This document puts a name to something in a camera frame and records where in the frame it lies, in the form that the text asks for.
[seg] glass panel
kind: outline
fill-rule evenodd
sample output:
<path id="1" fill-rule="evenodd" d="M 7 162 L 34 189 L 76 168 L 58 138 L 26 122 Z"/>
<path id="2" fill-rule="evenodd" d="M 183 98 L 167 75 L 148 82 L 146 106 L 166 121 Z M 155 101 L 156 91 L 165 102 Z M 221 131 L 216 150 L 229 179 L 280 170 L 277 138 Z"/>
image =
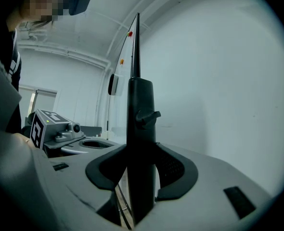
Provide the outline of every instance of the glass panel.
<path id="1" fill-rule="evenodd" d="M 127 123 L 127 90 L 130 79 L 131 56 L 134 39 L 136 19 L 133 21 L 129 32 L 131 37 L 126 37 L 122 51 L 120 53 L 115 75 L 118 76 L 116 94 L 110 96 L 109 103 L 109 140 L 125 144 L 126 143 L 126 123 Z"/>
<path id="2" fill-rule="evenodd" d="M 35 90 L 29 88 L 19 87 L 19 94 L 22 99 L 19 103 L 20 116 L 21 116 L 21 127 L 25 126 L 25 118 L 28 116 L 28 109 L 31 102 L 32 94 L 35 93 Z"/>
<path id="3" fill-rule="evenodd" d="M 38 91 L 34 111 L 37 109 L 53 111 L 56 94 Z"/>

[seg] black jacket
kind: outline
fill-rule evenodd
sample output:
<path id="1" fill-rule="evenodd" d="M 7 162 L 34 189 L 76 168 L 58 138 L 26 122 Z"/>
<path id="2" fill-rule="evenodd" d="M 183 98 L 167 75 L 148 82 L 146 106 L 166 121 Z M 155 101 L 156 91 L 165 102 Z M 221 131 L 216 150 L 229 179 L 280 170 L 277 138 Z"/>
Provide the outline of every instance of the black jacket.
<path id="1" fill-rule="evenodd" d="M 21 73 L 21 58 L 15 42 L 16 32 L 9 32 L 7 25 L 0 25 L 0 61 L 5 70 L 12 77 L 12 85 L 19 91 L 19 80 Z M 21 116 L 19 105 L 15 109 L 10 122 L 6 128 L 9 133 L 21 133 Z"/>

